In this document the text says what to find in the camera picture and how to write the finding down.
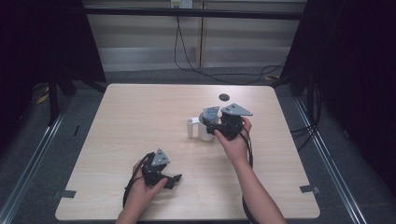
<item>floor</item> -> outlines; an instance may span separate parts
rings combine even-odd
[[[265,78],[266,76],[278,76],[280,74],[280,70],[275,70],[268,75],[260,76],[263,66],[226,66],[203,69],[207,74],[215,76],[202,76],[192,71],[175,68],[121,69],[122,71],[120,71],[120,69],[110,69],[110,67],[106,71],[107,84],[228,85],[229,83],[246,84],[257,80],[250,85],[268,85],[272,80]],[[65,188],[103,97],[101,92],[93,90],[83,83],[76,82],[75,84],[78,91],[74,97],[64,97],[60,94],[60,108],[64,108],[64,112],[59,126],[55,129],[48,126],[49,101],[47,100],[39,105],[36,103],[45,88],[34,91],[34,97],[24,114],[19,131],[8,146],[7,153],[0,158],[1,223],[69,223],[59,221],[54,216],[59,200],[53,198],[53,194]],[[303,103],[305,101],[305,95],[292,96],[288,85],[276,88],[276,95],[290,130],[305,127],[304,116],[302,116],[304,111],[300,112],[300,107],[297,104],[297,102]],[[37,151],[39,151],[37,146],[40,143],[43,144],[41,140],[48,131],[56,131],[56,134],[48,139],[47,148],[38,159],[36,156]],[[355,144],[345,137],[343,128],[327,110],[325,102],[318,124],[318,132],[325,143],[326,152],[324,154],[320,153],[318,144],[315,144],[314,140],[309,138],[308,132],[291,133],[294,135],[296,148],[301,147],[308,139],[307,144],[300,151],[300,157],[311,186],[317,187],[319,190],[316,198],[321,214],[318,218],[312,220],[293,219],[288,220],[288,222],[395,222],[396,199],[390,194],[375,171],[361,157]],[[21,176],[26,175],[27,168],[29,168],[28,164],[32,162],[35,163],[35,168],[29,174],[29,180],[24,182],[24,190],[16,188],[19,183],[23,182]],[[334,181],[334,174],[332,174],[334,170],[329,169],[329,166],[336,168],[335,172],[338,172],[342,178],[341,182],[344,183],[340,185],[340,183]],[[13,209],[7,210],[7,205],[11,203]],[[359,213],[348,212],[348,207]],[[73,221],[70,223],[114,223],[114,221]],[[227,221],[223,223],[246,223],[246,221]]]

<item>cable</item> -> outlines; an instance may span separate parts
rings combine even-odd
[[[146,154],[145,157],[143,157],[143,159],[139,162],[139,164],[136,166],[136,168],[134,169],[134,173],[132,174],[131,179],[128,182],[127,187],[125,188],[125,192],[122,198],[122,207],[125,206],[126,200],[128,199],[128,195],[129,195],[129,191],[131,191],[131,187],[134,184],[134,182],[137,179],[142,178],[143,176],[139,176],[138,178],[135,178],[137,175],[137,172],[139,171],[139,169],[142,167],[143,163],[146,161],[146,159],[151,155],[152,153]]]
[[[178,42],[178,36],[179,36],[179,35],[180,35],[181,43],[182,43],[182,46],[183,46],[184,54],[185,54],[187,63],[189,64],[189,67],[190,67],[190,68],[183,68],[183,67],[181,67],[181,66],[177,63],[176,55],[177,55],[177,42]],[[283,62],[283,63],[277,64],[277,65],[268,65],[268,66],[265,66],[265,67],[260,71],[259,74],[249,74],[249,73],[228,74],[228,73],[223,73],[223,74],[212,74],[212,75],[209,75],[209,74],[207,74],[207,73],[205,73],[205,72],[198,71],[198,70],[196,70],[196,69],[191,65],[190,59],[189,59],[189,57],[188,57],[188,54],[187,54],[187,51],[186,51],[186,46],[185,46],[185,44],[184,44],[183,34],[181,33],[181,29],[180,29],[180,20],[179,20],[179,17],[177,17],[177,34],[176,34],[176,41],[175,41],[175,48],[174,48],[174,62],[175,62],[175,65],[176,65],[179,69],[181,69],[181,70],[183,70],[183,71],[194,72],[194,73],[197,73],[197,74],[199,74],[199,75],[201,75],[201,76],[210,77],[210,78],[215,79],[216,81],[223,82],[223,83],[230,84],[230,85],[250,85],[250,84],[254,84],[254,83],[260,81],[260,80],[262,79],[262,76],[267,75],[267,74],[270,74],[270,73],[274,72],[276,69],[278,69],[278,68],[280,68],[280,67],[283,67],[283,64],[285,63],[285,62]],[[267,69],[267,68],[269,68],[269,67],[274,67],[274,69],[272,69],[272,70],[270,70],[270,71],[267,71],[267,72],[264,72],[264,70]],[[250,77],[257,77],[257,78],[254,79],[254,80],[252,80],[252,81],[245,82],[245,83],[236,83],[236,82],[225,81],[225,80],[223,80],[223,79],[217,78],[217,76],[250,76]]]
[[[298,152],[300,152],[305,145],[308,143],[309,139],[316,133],[316,131],[318,130],[318,123],[320,121],[320,117],[321,117],[321,108],[322,108],[322,95],[320,93],[320,91],[318,90],[318,85],[315,86],[315,92],[314,92],[314,96],[315,96],[315,104],[317,105],[317,115],[314,118],[314,120],[312,120],[312,124],[302,128],[302,129],[298,129],[298,130],[293,130],[290,131],[291,133],[296,133],[296,132],[302,132],[302,133],[297,133],[293,136],[293,139],[297,139],[299,137],[304,136],[306,133],[309,133],[308,138],[303,142],[303,144],[297,149]]]

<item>finger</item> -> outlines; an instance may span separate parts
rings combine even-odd
[[[158,181],[158,183],[152,188],[154,193],[157,193],[158,191],[160,191],[160,189],[163,189],[166,182],[168,182],[168,178],[162,178],[160,181]]]
[[[136,169],[137,165],[139,165],[139,162],[141,162],[141,160],[137,161],[137,163],[134,165],[134,170]]]
[[[242,121],[244,121],[244,127],[247,129],[247,132],[250,132],[251,129],[251,123],[250,120],[248,120],[248,118],[242,117]]]
[[[219,142],[221,143],[222,146],[225,146],[227,144],[228,140],[222,135],[222,133],[219,130],[214,131],[215,136],[218,138]]]

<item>wooden table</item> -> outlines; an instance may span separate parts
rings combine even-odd
[[[230,101],[222,102],[226,93]],[[170,163],[164,175],[183,174],[156,196],[142,220],[246,219],[236,174],[217,139],[187,136],[187,119],[204,107],[237,103],[253,112],[250,132],[254,170],[286,218],[319,215],[304,167],[274,90],[215,85],[109,85],[92,123],[67,190],[60,220],[117,219],[134,164],[161,148]]]

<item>dark wall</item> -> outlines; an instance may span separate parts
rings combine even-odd
[[[106,81],[87,16],[56,7],[82,8],[82,3],[0,2],[1,146],[30,102],[33,86],[47,82],[51,69],[66,79]]]
[[[319,28],[313,31],[332,35],[324,57],[306,71],[313,71],[325,104],[396,195],[395,15],[394,1],[347,0],[333,33]],[[320,52],[314,49],[301,50],[309,45],[310,39],[305,37],[304,32],[296,35],[290,50],[290,56],[296,57],[288,58],[286,72],[301,60],[319,58]],[[291,83],[292,90],[300,92],[306,83],[307,73],[300,74]]]

